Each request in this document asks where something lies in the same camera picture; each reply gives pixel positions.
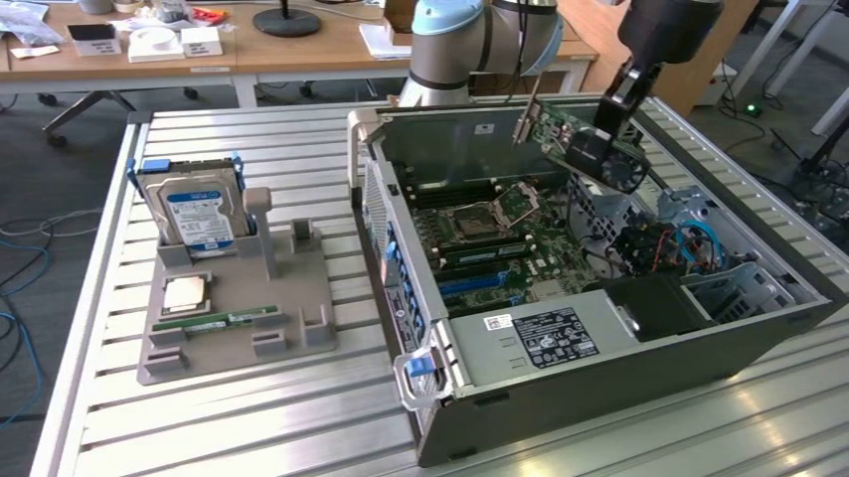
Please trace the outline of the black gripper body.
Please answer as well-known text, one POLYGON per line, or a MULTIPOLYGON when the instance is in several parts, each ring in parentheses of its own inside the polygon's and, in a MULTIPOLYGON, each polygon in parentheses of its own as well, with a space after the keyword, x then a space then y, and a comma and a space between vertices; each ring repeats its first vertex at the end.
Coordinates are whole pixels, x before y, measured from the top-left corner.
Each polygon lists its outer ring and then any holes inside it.
POLYGON ((722 1, 634 0, 618 28, 618 39, 634 65, 689 62, 722 14, 722 1))

